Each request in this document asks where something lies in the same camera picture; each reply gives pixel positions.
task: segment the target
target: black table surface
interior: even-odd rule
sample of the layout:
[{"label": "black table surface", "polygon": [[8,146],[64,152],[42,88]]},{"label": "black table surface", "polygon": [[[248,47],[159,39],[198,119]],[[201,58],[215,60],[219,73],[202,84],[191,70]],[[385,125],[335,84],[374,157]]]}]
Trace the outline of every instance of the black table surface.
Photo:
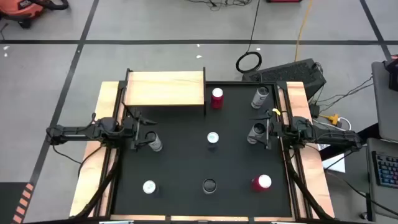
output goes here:
[{"label": "black table surface", "polygon": [[[217,86],[207,86],[206,100]],[[158,122],[143,127],[155,131],[163,150],[149,146],[138,152],[123,150],[121,175],[117,181],[112,214],[184,215],[232,217],[291,217],[289,188],[278,139],[272,149],[251,145],[246,138],[255,117],[275,106],[271,93],[262,108],[255,110],[251,100],[255,86],[220,86],[224,91],[221,110],[202,107],[146,107],[144,116]],[[207,134],[218,133],[215,152],[207,149]],[[268,191],[254,192],[251,180],[267,174],[272,179]],[[217,190],[205,195],[202,182],[212,178]],[[153,180],[157,195],[147,195],[142,185]]]}]

